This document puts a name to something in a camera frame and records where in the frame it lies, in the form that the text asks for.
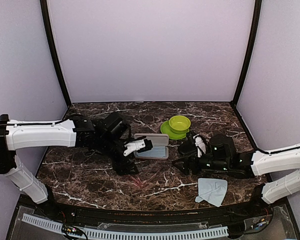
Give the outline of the pink sunglasses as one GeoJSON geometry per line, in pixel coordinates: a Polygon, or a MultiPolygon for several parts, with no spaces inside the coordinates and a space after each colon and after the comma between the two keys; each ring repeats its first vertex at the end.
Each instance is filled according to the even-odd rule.
{"type": "Polygon", "coordinates": [[[129,178],[133,181],[133,184],[138,188],[144,188],[147,184],[147,180],[141,180],[139,177],[133,177],[132,175],[129,178]]]}

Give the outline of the pink glasses case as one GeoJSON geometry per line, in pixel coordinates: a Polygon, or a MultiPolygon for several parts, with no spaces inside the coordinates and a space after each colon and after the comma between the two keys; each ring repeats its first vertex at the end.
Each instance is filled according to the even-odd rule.
{"type": "Polygon", "coordinates": [[[169,157],[169,136],[162,133],[135,133],[134,138],[145,137],[150,140],[152,149],[144,152],[134,152],[137,159],[167,160],[169,157]]]}

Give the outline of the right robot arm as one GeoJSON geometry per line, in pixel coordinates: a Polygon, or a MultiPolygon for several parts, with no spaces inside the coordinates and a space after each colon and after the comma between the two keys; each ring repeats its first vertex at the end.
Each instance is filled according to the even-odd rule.
{"type": "Polygon", "coordinates": [[[249,179],[269,173],[292,170],[276,181],[256,186],[251,201],[245,205],[245,213],[256,217],[265,204],[300,191],[300,143],[284,148],[264,151],[256,149],[237,152],[232,137],[216,134],[206,140],[200,134],[190,131],[186,142],[178,147],[181,157],[172,165],[184,175],[200,171],[226,174],[237,179],[249,179]]]}

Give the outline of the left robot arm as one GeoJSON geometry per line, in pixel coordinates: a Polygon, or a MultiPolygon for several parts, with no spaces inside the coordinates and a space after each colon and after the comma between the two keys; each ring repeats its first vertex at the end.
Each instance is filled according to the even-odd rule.
{"type": "Polygon", "coordinates": [[[57,121],[10,120],[0,116],[0,175],[9,178],[50,218],[57,218],[60,206],[48,188],[37,180],[17,157],[25,148],[60,146],[96,150],[112,161],[118,175],[137,173],[134,152],[146,147],[144,139],[132,139],[131,126],[116,112],[101,120],[74,115],[57,121]]]}

